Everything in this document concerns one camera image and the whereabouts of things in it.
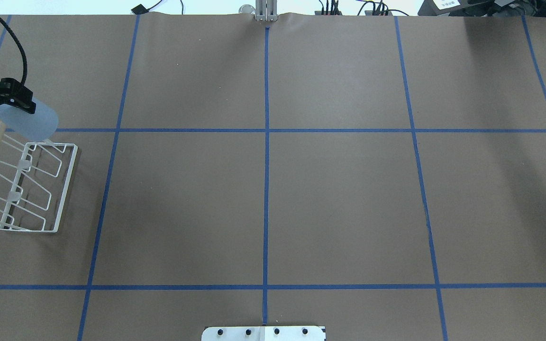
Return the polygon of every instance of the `white bracket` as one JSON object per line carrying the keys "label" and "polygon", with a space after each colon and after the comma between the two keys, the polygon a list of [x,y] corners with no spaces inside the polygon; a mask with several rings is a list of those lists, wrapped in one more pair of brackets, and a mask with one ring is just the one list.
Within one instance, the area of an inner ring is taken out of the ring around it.
{"label": "white bracket", "polygon": [[277,0],[256,0],[256,21],[277,21]]}
{"label": "white bracket", "polygon": [[209,327],[201,341],[326,341],[320,326]]}

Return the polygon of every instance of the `white label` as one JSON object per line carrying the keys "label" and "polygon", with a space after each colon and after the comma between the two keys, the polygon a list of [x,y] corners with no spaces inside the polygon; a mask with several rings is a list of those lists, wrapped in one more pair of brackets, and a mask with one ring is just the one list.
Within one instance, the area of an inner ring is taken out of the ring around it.
{"label": "white label", "polygon": [[433,0],[433,2],[435,2],[435,6],[437,6],[438,9],[448,9],[461,5],[459,0]]}

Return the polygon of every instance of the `table surface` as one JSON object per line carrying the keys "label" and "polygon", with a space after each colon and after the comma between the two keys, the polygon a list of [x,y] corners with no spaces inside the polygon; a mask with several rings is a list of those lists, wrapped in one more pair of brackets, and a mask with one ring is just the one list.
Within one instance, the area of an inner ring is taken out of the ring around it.
{"label": "table surface", "polygon": [[82,155],[0,340],[546,340],[546,19],[7,20]]}

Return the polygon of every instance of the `white metal plate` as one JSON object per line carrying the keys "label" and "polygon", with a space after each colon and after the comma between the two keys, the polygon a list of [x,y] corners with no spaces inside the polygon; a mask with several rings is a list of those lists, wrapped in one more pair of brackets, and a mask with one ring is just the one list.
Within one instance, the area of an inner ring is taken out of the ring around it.
{"label": "white metal plate", "polygon": [[325,341],[325,339],[326,328],[320,326],[209,327],[201,334],[201,341]]}

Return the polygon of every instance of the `white wire rack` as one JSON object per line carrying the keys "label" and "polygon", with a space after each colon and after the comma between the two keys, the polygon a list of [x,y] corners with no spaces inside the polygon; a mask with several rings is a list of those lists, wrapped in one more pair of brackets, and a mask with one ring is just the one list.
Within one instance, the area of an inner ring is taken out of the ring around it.
{"label": "white wire rack", "polygon": [[70,143],[22,143],[0,122],[0,230],[55,233],[61,224],[78,147]]}

